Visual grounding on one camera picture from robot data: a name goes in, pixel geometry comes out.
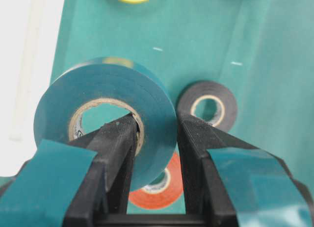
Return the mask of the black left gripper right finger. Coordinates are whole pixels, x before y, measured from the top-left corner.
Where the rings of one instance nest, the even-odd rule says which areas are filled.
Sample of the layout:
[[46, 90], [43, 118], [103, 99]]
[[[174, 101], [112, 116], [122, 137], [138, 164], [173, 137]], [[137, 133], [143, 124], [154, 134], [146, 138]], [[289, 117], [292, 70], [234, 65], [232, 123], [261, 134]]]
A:
[[314, 200], [281, 158], [178, 114], [185, 208], [212, 227], [311, 227]]

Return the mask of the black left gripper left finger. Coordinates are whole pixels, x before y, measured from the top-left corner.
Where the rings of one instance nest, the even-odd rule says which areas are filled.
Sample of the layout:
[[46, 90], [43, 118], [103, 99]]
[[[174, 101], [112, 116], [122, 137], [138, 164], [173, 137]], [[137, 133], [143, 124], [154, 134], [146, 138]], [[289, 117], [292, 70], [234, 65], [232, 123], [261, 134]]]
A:
[[137, 124], [131, 114], [68, 144], [43, 140], [0, 190], [3, 227], [91, 227], [108, 213], [107, 194], [127, 156]]

